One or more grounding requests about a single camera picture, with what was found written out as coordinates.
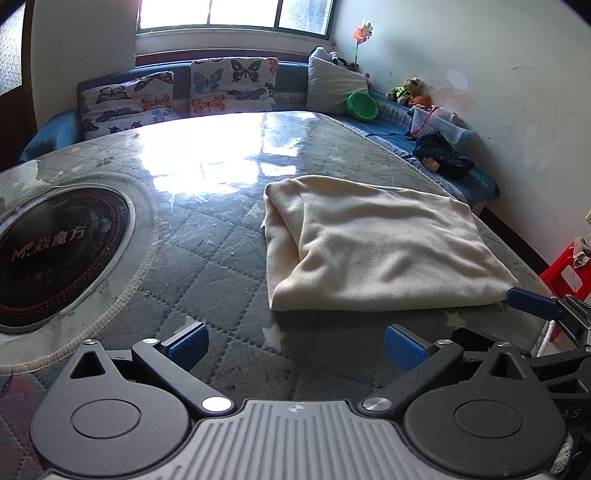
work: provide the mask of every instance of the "green bowl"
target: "green bowl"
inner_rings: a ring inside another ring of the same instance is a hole
[[[347,111],[357,120],[373,120],[378,116],[378,105],[368,93],[354,92],[347,98]]]

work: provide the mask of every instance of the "wall stain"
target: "wall stain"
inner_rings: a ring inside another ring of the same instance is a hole
[[[436,105],[450,103],[454,108],[469,112],[476,101],[471,93],[461,92],[453,87],[432,88],[431,97]]]

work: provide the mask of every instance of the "blue gripper pad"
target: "blue gripper pad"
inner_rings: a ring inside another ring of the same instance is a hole
[[[158,349],[168,359],[188,372],[205,356],[209,349],[207,327],[202,322],[195,322],[162,342]]]
[[[562,309],[555,299],[549,299],[522,288],[510,289],[507,292],[506,302],[509,307],[531,313],[544,320],[560,320],[562,318]]]
[[[386,353],[403,372],[409,372],[429,358],[427,348],[392,326],[386,328],[384,345]]]

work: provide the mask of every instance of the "stuffed animal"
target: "stuffed animal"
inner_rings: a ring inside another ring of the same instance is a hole
[[[423,109],[431,108],[431,97],[429,95],[418,95],[408,102],[410,106],[417,106]]]
[[[418,78],[408,79],[402,85],[394,87],[392,91],[386,94],[388,100],[396,100],[399,105],[413,106],[412,100],[421,95],[423,83]]]

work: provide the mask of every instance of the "cream blanket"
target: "cream blanket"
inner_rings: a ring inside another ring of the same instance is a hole
[[[271,310],[475,306],[518,285],[450,197],[323,176],[264,197]]]

